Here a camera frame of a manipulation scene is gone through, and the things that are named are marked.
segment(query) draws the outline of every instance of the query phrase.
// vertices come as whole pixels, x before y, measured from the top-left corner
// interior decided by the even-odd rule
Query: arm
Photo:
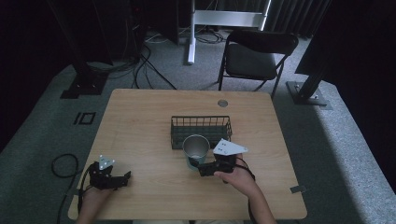
[[[84,193],[83,203],[77,218],[77,224],[91,224],[99,213],[108,196],[114,189],[90,188]]]
[[[237,158],[242,159],[242,154],[238,154]],[[241,166],[245,166],[241,160],[237,159],[236,163]],[[214,175],[224,181],[227,181],[229,184],[233,185],[234,188],[247,196],[251,213],[257,223],[276,223],[262,190],[247,170],[235,167],[233,172],[230,174],[215,172]]]

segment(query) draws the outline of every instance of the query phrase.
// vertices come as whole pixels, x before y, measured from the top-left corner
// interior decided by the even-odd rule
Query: wooden table
[[[112,175],[132,171],[132,177],[98,218],[249,219],[246,196],[214,176],[200,177],[187,167],[183,151],[171,148],[172,116],[230,116],[232,141],[249,149],[244,159],[275,218],[306,216],[302,194],[290,192],[298,182],[269,94],[114,90],[84,169],[104,155],[116,161]],[[210,151],[206,162],[213,160]],[[73,219],[77,201],[75,196],[68,213]]]

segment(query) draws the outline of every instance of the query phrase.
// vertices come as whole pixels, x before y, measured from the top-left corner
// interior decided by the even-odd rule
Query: metal cup
[[[198,161],[199,164],[205,163],[206,154],[209,149],[209,141],[199,134],[193,134],[184,139],[183,151],[186,155],[187,166],[193,171],[198,171],[198,168],[191,165],[190,159]]]

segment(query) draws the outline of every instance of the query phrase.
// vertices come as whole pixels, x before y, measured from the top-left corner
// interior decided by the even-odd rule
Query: person's forearm
[[[248,197],[250,210],[258,224],[276,223],[268,202],[260,190]]]

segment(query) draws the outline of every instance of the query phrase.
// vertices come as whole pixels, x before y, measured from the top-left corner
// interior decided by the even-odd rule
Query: basket
[[[192,134],[204,136],[214,148],[221,138],[231,141],[233,131],[229,116],[173,116],[171,120],[172,149],[182,149],[183,141]]]

